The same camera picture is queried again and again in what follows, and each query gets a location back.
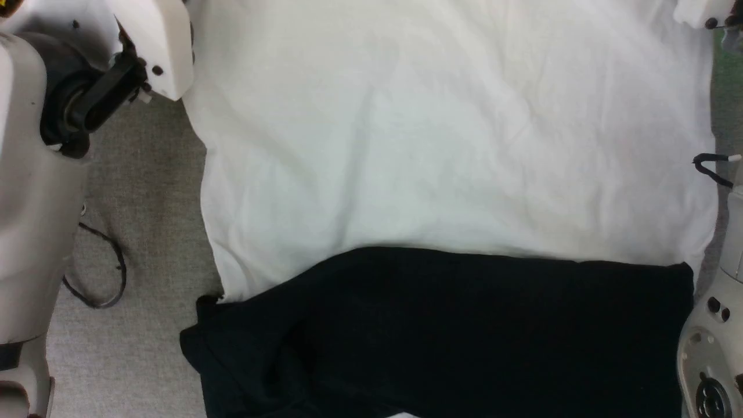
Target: folded fabric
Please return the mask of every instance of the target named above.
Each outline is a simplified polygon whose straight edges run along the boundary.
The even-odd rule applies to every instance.
[[[365,248],[181,347],[209,418],[673,417],[692,269]]]

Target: clothing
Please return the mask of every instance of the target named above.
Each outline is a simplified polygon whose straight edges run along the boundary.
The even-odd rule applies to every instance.
[[[373,245],[699,269],[713,33],[678,0],[212,0],[184,97],[227,301]]]
[[[692,269],[364,248],[181,347],[209,418],[672,417]]]

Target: screw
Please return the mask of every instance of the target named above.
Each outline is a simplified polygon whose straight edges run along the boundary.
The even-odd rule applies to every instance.
[[[710,30],[717,28],[717,19],[715,19],[713,17],[710,17],[704,23],[704,27],[707,28],[707,29],[710,29]]]
[[[721,304],[720,301],[716,298],[710,298],[707,301],[707,309],[710,310],[711,313],[717,313],[720,312]]]

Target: white plastic housing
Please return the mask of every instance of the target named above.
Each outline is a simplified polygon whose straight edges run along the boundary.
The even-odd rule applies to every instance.
[[[46,417],[53,390],[46,332],[72,254],[88,159],[66,158],[39,135],[47,76],[33,47],[0,32],[0,74],[0,344],[24,343],[19,366],[0,371],[0,382],[20,384],[30,412]]]
[[[106,1],[146,61],[152,91],[171,100],[183,97],[193,84],[191,21],[183,1]]]
[[[710,18],[723,25],[734,4],[735,0],[678,0],[673,17],[677,22],[688,23],[696,29],[704,28]]]
[[[704,408],[697,403],[703,373],[724,388],[730,418],[743,418],[743,167],[727,200],[730,220],[717,274],[684,325],[678,347],[678,375],[690,417]],[[710,298],[719,306],[711,309]]]
[[[183,0],[24,0],[10,18],[0,19],[0,32],[54,36],[107,69],[122,49],[119,25],[146,62],[152,91],[170,100],[183,97],[193,83],[191,21]]]

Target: black garment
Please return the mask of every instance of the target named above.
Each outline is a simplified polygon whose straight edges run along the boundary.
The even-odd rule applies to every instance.
[[[692,292],[686,265],[366,248],[200,299],[181,348],[210,418],[678,418]]]

